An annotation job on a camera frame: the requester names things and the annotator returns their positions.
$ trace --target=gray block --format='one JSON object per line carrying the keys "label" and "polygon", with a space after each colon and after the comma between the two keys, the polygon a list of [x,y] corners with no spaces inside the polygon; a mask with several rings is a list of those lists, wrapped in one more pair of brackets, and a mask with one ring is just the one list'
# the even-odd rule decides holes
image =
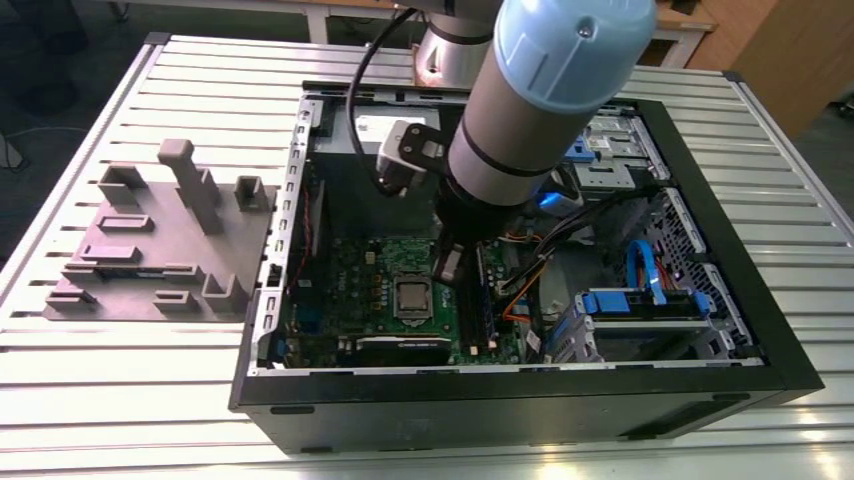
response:
{"label": "gray block", "polygon": [[235,182],[235,199],[241,212],[263,212],[269,209],[269,200],[264,192],[260,177],[237,177]]}
{"label": "gray block", "polygon": [[102,279],[94,269],[96,266],[94,261],[68,262],[60,273],[72,284],[100,282]]}
{"label": "gray block", "polygon": [[139,263],[143,252],[133,245],[86,245],[80,258],[97,263]]}
{"label": "gray block", "polygon": [[201,285],[204,282],[204,271],[199,265],[168,264],[163,270],[163,279],[169,283],[193,283]]}
{"label": "gray block", "polygon": [[[248,297],[247,289],[255,285],[272,205],[267,204],[265,211],[241,212],[233,186],[221,186],[221,204],[215,210],[221,219],[223,233],[204,235],[192,212],[181,206],[175,187],[172,182],[152,182],[148,188],[133,192],[139,206],[155,224],[151,231],[104,231],[98,226],[100,219],[119,212],[109,202],[101,203],[96,221],[86,229],[81,246],[69,259],[64,278],[56,286],[57,292],[84,288],[97,303],[86,305],[60,297],[48,303],[45,318],[62,321],[243,322],[245,303],[241,294]],[[265,187],[268,201],[275,199],[275,194],[275,188]],[[82,260],[86,246],[127,248],[129,245],[141,253],[137,263]],[[207,274],[213,275],[225,287],[227,280],[235,275],[236,285],[241,286],[235,297],[225,294],[228,288],[221,293],[211,290],[216,310],[201,295]],[[181,314],[164,313],[153,303],[155,292],[169,290],[189,292],[197,309]]]}
{"label": "gray block", "polygon": [[249,295],[243,290],[237,277],[228,277],[225,288],[220,287],[213,275],[208,274],[201,287],[201,299],[215,312],[241,312],[249,301]]}
{"label": "gray block", "polygon": [[145,180],[132,165],[111,165],[97,182],[107,201],[119,209],[139,207],[133,190],[147,187]]}
{"label": "gray block", "polygon": [[199,302],[187,290],[157,290],[152,302],[160,313],[192,313],[199,310]]}
{"label": "gray block", "polygon": [[97,309],[97,300],[81,288],[53,290],[45,303],[60,312],[89,313]]}
{"label": "gray block", "polygon": [[97,228],[104,232],[151,232],[155,222],[148,215],[104,215],[97,221]]}
{"label": "gray block", "polygon": [[[211,171],[207,168],[196,168],[196,172],[199,172],[199,178],[201,179],[201,187],[203,187],[201,190],[208,195],[211,202],[213,203],[213,206],[219,206],[219,204],[223,201],[223,197],[220,195],[216,182],[213,181],[213,175],[211,174]],[[184,202],[184,206],[187,208],[191,208],[189,203],[184,198],[184,195],[181,194],[181,187],[177,187],[175,191],[177,192],[177,196],[181,198],[181,202]]]}
{"label": "gray block", "polygon": [[192,163],[193,146],[189,140],[167,138],[160,144],[157,159],[175,173],[175,179],[181,189],[181,199],[185,201],[205,235],[223,232],[223,222],[216,215],[215,204],[211,202],[211,190],[201,182],[201,177]]}

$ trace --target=motherboard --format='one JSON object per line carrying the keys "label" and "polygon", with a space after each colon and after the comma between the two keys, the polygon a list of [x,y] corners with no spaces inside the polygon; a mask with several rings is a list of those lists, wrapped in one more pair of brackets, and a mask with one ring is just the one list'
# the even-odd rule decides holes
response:
{"label": "motherboard", "polygon": [[[488,329],[485,348],[465,338],[469,323],[484,319],[461,318],[455,290],[431,280],[433,246],[432,239],[411,237],[332,241],[323,307],[295,305],[303,363],[340,366],[348,354],[368,350],[397,360],[395,352],[403,350],[411,352],[403,355],[425,359],[447,357],[448,365],[519,363],[512,326],[500,334]],[[487,287],[481,308],[489,311],[489,289],[508,271],[503,245],[481,246],[480,254]],[[485,321],[497,322],[497,312]]]}

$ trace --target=black cable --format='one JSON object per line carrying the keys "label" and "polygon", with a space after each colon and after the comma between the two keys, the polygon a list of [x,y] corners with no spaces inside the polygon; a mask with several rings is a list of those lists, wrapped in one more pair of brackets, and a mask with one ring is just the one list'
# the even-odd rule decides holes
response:
{"label": "black cable", "polygon": [[391,23],[385,26],[379,36],[373,40],[373,43],[368,45],[368,50],[364,52],[364,57],[361,58],[361,62],[359,63],[359,67],[356,68],[356,73],[352,76],[352,81],[349,82],[349,88],[347,89],[347,130],[349,132],[349,141],[352,143],[352,149],[356,153],[356,161],[361,164],[368,174],[368,178],[371,179],[371,183],[376,187],[376,190],[380,194],[387,197],[393,197],[400,193],[400,189],[389,190],[383,185],[379,177],[376,176],[375,170],[376,167],[372,163],[368,163],[368,159],[364,154],[364,147],[361,146],[361,141],[359,140],[359,135],[356,133],[356,118],[355,118],[355,98],[356,91],[359,90],[359,84],[361,83],[361,77],[364,77],[364,71],[368,69],[368,64],[371,63],[371,58],[376,54],[376,50],[383,45],[383,42],[388,38],[388,36],[393,33],[393,31],[403,25],[417,10],[415,8],[408,8],[405,12],[391,21]]}
{"label": "black cable", "polygon": [[566,217],[558,225],[555,225],[551,232],[548,232],[543,237],[543,241],[539,242],[534,249],[531,262],[513,275],[511,275],[509,278],[507,278],[504,281],[504,288],[512,286],[519,280],[529,277],[534,272],[539,270],[539,267],[546,263],[548,257],[555,252],[556,244],[566,238],[571,237],[576,231],[590,225],[595,218],[610,208],[628,200],[648,197],[658,191],[660,191],[660,187],[651,186],[628,192],[614,193],[599,202],[587,204],[584,207],[575,210],[575,212],[572,212],[572,214]]}

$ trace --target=aluminum extrusion table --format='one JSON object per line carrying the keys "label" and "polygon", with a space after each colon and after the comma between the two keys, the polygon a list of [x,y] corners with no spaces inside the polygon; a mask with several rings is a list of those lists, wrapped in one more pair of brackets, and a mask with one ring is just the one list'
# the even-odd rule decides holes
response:
{"label": "aluminum extrusion table", "polygon": [[[355,47],[149,38],[160,44],[145,44],[136,56],[0,274],[0,475],[851,475],[851,222],[750,90],[719,73],[639,68],[624,94],[667,106],[822,373],[827,388],[788,405],[750,410],[671,441],[287,457],[225,408],[241,325],[41,318],[44,298],[102,198],[93,183],[108,165],[131,162],[148,181],[168,178],[157,145],[167,136],[184,137],[217,181],[259,175],[276,184],[301,81],[348,81],[361,58]],[[409,84],[411,74],[409,52],[384,50],[365,82]]]}

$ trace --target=floor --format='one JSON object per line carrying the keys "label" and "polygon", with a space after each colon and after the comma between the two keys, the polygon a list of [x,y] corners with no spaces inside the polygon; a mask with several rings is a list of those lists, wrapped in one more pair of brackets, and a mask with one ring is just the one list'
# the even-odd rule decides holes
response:
{"label": "floor", "polygon": [[[107,4],[74,2],[89,48],[61,58],[78,88],[80,99],[61,114],[34,117],[20,110],[0,93],[0,130],[6,133],[46,126],[88,128],[100,113],[116,83],[151,31],[175,34],[308,41],[304,18],[296,14],[269,14],[231,10],[189,9],[135,4],[129,21],[116,23]],[[0,4],[0,24],[10,12]],[[384,22],[329,19],[329,40],[364,44]],[[389,46],[405,47],[420,38],[423,25],[408,25],[391,38]],[[854,214],[854,121],[836,117],[828,109],[795,144],[810,165],[836,196],[848,214]],[[38,131],[17,137],[12,144],[30,166],[18,174],[0,169],[0,266],[12,253],[32,217],[62,173],[82,134],[69,130]]]}

